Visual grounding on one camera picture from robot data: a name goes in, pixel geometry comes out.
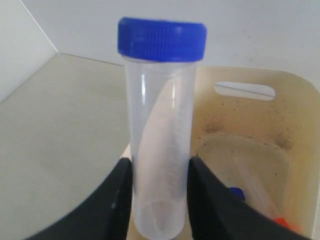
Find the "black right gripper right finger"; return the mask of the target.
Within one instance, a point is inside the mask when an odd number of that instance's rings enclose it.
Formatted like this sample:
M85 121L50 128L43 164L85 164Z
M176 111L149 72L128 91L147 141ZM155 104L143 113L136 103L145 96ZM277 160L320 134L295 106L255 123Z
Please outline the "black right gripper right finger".
M189 222L194 240L302 240L235 196L198 156L189 161Z

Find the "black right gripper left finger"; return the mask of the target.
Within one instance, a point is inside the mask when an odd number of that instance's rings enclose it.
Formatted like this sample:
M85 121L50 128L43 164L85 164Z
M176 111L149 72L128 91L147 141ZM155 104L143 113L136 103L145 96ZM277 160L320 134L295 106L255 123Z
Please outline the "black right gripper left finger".
M133 166L121 158L101 185L57 222L31 240L125 240L133 195Z

